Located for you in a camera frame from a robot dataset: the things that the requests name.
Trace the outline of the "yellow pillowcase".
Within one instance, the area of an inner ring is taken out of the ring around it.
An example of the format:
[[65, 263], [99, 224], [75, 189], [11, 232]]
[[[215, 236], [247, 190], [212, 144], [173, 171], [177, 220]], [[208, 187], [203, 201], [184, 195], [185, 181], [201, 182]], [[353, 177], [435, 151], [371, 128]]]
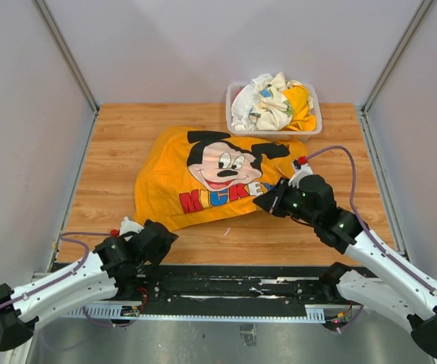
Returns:
[[257, 210], [253, 199], [293, 176], [307, 155], [296, 139], [273, 142], [170, 127], [154, 142], [134, 184], [134, 220], [170, 231]]

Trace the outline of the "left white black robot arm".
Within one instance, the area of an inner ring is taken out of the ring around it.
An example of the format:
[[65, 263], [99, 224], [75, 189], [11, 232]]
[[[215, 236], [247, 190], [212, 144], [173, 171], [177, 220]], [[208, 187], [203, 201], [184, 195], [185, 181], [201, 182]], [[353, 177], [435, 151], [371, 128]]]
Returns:
[[19, 287], [0, 284], [0, 352], [25, 344], [37, 330], [82, 306], [133, 298], [145, 265], [159, 265], [178, 236], [163, 224], [123, 220], [76, 262]]

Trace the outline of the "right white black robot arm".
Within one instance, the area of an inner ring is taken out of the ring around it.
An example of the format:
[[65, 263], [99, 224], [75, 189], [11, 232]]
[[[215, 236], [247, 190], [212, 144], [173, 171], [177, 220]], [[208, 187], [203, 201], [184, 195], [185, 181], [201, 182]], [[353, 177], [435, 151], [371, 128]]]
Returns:
[[319, 293], [327, 303], [341, 298], [369, 307], [405, 329], [415, 344], [437, 359], [437, 280], [390, 248], [353, 212], [339, 207], [332, 187], [313, 174], [282, 178], [254, 204], [275, 217], [309, 224], [319, 240], [368, 268], [379, 282], [334, 264]]

